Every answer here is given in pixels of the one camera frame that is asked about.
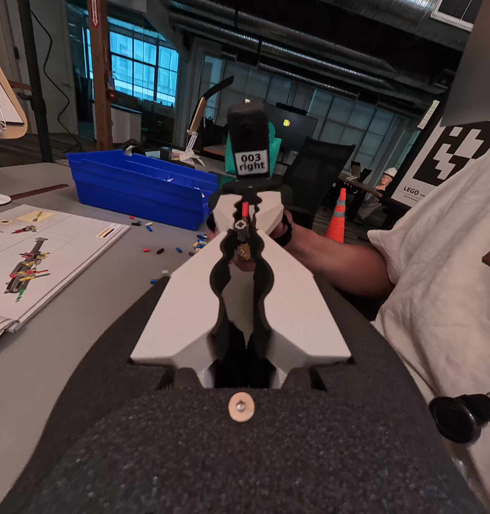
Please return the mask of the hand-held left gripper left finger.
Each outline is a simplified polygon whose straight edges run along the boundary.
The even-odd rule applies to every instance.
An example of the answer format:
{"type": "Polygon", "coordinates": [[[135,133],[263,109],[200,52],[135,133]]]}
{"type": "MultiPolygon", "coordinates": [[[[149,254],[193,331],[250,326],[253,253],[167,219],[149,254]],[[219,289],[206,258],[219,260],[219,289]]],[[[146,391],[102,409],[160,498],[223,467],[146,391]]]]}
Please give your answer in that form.
{"type": "Polygon", "coordinates": [[[209,334],[217,323],[220,300],[210,286],[210,272],[222,258],[219,234],[170,277],[139,340],[131,361],[193,369],[204,388],[214,387],[209,370],[216,360],[209,334]]]}

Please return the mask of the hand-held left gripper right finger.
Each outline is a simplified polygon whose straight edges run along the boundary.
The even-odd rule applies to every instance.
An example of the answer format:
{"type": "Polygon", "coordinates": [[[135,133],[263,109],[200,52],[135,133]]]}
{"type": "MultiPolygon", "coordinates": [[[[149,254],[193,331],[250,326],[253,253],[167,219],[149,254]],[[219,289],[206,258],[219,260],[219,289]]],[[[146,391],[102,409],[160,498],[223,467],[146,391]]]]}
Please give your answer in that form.
{"type": "Polygon", "coordinates": [[[268,388],[280,389],[297,368],[351,357],[315,279],[263,230],[250,236],[255,261],[252,342],[268,369],[268,388]]]}

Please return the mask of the black lego fork red pins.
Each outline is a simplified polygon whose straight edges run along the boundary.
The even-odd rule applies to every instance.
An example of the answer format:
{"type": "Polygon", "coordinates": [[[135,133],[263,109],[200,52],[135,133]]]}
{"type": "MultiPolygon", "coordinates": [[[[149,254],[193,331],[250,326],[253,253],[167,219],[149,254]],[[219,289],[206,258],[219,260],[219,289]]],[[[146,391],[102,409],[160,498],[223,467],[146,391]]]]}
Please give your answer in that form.
{"type": "MultiPolygon", "coordinates": [[[[233,223],[232,223],[232,230],[234,231],[234,224],[236,221],[242,219],[242,218],[247,218],[248,219],[248,223],[249,223],[249,235],[248,235],[248,241],[246,242],[249,247],[250,247],[250,242],[249,242],[249,239],[250,239],[250,232],[251,232],[251,224],[252,224],[252,220],[251,220],[251,217],[250,217],[250,204],[246,201],[243,201],[241,202],[239,205],[238,205],[238,209],[237,211],[235,212],[235,215],[234,215],[234,218],[233,218],[233,223]]],[[[239,245],[241,245],[242,243],[240,243],[237,239],[237,249],[239,247],[239,245]]],[[[237,259],[239,261],[243,261],[247,264],[252,264],[253,263],[253,259],[252,259],[252,254],[251,254],[251,259],[250,260],[242,260],[239,255],[238,255],[238,252],[236,250],[236,254],[237,254],[237,259]]]]}

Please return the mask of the open lego instruction booklet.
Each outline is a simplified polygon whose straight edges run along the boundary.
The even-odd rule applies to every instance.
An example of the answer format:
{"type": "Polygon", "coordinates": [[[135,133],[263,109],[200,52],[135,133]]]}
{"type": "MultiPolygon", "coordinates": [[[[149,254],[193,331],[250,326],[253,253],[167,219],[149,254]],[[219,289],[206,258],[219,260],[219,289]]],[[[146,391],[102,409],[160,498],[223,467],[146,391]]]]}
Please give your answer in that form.
{"type": "Polygon", "coordinates": [[[0,336],[14,333],[130,227],[19,205],[0,213],[0,336]]]}

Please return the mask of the person's right hand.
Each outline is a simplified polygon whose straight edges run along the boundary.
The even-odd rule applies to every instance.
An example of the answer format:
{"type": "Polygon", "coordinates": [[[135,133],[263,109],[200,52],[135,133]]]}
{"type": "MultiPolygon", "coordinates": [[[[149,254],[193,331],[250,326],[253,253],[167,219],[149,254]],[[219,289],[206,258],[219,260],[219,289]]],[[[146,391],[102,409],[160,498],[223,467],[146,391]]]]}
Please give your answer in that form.
{"type": "Polygon", "coordinates": [[[286,243],[284,249],[300,262],[311,255],[314,236],[316,234],[313,231],[291,222],[279,223],[270,234],[280,246],[281,243],[286,243]]]}

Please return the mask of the teal felt bag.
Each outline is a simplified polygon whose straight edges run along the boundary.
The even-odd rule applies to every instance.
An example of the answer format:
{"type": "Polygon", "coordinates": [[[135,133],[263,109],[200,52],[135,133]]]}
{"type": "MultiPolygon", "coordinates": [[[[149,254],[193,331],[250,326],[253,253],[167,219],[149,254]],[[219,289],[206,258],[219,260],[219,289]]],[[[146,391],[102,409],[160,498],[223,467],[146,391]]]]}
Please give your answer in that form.
{"type": "MultiPolygon", "coordinates": [[[[275,127],[272,122],[269,122],[269,151],[270,151],[270,176],[273,175],[276,160],[280,151],[281,139],[275,136],[275,127]]],[[[231,136],[228,133],[228,138],[225,146],[224,157],[225,171],[231,175],[236,175],[235,162],[233,158],[231,136]]]]}

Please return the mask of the wooden board document stand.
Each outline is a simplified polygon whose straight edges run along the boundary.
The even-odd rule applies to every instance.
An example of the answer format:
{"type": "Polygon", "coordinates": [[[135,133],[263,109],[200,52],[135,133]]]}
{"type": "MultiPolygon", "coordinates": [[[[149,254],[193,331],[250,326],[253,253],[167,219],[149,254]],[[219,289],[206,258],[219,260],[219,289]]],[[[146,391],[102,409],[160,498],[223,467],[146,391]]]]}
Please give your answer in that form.
{"type": "Polygon", "coordinates": [[[194,112],[194,115],[192,117],[192,121],[190,124],[189,129],[187,130],[187,134],[189,136],[185,150],[182,151],[179,154],[179,160],[182,163],[186,163],[189,159],[191,160],[197,160],[198,163],[202,166],[205,166],[201,158],[195,154],[194,152],[194,145],[198,137],[198,128],[201,124],[201,121],[205,115],[205,110],[208,105],[208,100],[214,96],[216,93],[221,92],[223,89],[231,86],[234,82],[234,75],[226,78],[225,80],[217,83],[216,85],[212,86],[210,89],[208,89],[206,92],[203,93],[201,96],[199,103],[197,105],[197,108],[194,112]]]}
{"type": "Polygon", "coordinates": [[[27,130],[27,117],[0,66],[0,140],[21,138],[27,130]]]}

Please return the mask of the black office chair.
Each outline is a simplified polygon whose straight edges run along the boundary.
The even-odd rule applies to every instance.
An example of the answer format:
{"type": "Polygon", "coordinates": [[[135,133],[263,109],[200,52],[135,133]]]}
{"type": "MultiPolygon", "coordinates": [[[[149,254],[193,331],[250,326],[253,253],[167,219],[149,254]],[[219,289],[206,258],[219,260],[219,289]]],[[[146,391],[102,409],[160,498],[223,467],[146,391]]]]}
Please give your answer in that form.
{"type": "Polygon", "coordinates": [[[283,185],[289,188],[283,203],[296,224],[312,229],[315,215],[354,150],[355,145],[306,137],[282,176],[283,185]]]}

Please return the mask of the orange traffic cone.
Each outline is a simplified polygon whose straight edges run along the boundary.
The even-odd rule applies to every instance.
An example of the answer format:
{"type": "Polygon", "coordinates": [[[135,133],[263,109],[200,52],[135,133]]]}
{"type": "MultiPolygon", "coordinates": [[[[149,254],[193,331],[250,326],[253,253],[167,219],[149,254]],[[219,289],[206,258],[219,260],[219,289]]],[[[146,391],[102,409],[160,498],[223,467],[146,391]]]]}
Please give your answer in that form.
{"type": "Polygon", "coordinates": [[[325,237],[337,243],[344,242],[346,189],[341,188],[325,237]]]}

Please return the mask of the mannequin head white helmet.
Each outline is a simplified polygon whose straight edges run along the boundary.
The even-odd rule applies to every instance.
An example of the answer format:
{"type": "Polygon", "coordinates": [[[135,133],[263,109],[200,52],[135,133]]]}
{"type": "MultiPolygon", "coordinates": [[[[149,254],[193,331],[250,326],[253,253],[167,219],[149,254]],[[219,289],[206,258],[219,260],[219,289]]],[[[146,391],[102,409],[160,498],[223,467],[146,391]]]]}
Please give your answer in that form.
{"type": "Polygon", "coordinates": [[[376,185],[375,190],[380,195],[384,195],[387,187],[393,181],[396,174],[397,174],[397,168],[395,168],[395,167],[390,167],[390,168],[387,168],[386,170],[384,170],[382,178],[381,178],[380,182],[376,185]]]}

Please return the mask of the window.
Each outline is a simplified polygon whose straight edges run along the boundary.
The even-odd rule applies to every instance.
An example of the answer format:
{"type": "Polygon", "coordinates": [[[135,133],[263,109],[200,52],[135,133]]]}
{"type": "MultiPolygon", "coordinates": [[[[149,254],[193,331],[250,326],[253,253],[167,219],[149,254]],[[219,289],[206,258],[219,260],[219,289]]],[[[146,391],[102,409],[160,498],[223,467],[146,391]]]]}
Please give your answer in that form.
{"type": "Polygon", "coordinates": [[[180,57],[162,34],[110,25],[108,41],[110,85],[116,92],[176,106],[180,57]]]}

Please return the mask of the person's white shirt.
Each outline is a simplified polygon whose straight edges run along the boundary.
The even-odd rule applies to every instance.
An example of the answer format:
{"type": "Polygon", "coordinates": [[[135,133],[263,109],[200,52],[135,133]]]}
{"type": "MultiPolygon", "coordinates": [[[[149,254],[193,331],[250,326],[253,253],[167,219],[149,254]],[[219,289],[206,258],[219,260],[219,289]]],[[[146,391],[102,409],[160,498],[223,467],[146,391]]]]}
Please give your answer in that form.
{"type": "Polygon", "coordinates": [[[490,150],[371,230],[395,285],[374,326],[429,403],[490,391],[490,150]]]}

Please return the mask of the framed marker sign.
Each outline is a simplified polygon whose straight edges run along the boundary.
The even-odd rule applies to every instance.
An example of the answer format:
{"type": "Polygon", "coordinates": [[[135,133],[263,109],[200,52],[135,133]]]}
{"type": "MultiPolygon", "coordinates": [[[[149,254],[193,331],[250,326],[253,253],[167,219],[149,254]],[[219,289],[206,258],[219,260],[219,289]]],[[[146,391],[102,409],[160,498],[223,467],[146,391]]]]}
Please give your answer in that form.
{"type": "Polygon", "coordinates": [[[411,208],[469,162],[490,150],[490,120],[422,133],[399,168],[390,200],[411,208]]]}

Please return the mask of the dark wall screen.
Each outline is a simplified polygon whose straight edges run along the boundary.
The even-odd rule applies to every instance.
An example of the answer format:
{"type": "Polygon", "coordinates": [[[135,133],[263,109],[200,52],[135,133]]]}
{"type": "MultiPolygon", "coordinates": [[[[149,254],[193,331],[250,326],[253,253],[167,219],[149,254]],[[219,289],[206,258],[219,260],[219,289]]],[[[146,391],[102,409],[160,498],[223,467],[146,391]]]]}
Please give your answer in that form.
{"type": "Polygon", "coordinates": [[[264,104],[269,122],[275,129],[275,137],[281,140],[283,151],[300,151],[306,138],[313,138],[318,119],[306,111],[281,103],[264,104]]]}

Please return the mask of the wooden post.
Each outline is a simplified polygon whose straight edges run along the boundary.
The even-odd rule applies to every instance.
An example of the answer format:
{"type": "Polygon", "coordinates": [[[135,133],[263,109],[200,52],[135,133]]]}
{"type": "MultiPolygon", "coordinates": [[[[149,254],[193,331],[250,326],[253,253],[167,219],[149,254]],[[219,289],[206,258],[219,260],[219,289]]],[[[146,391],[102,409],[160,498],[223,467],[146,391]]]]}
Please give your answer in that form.
{"type": "Polygon", "coordinates": [[[94,84],[94,112],[98,151],[113,148],[112,107],[108,96],[110,58],[107,1],[87,1],[94,84]]]}

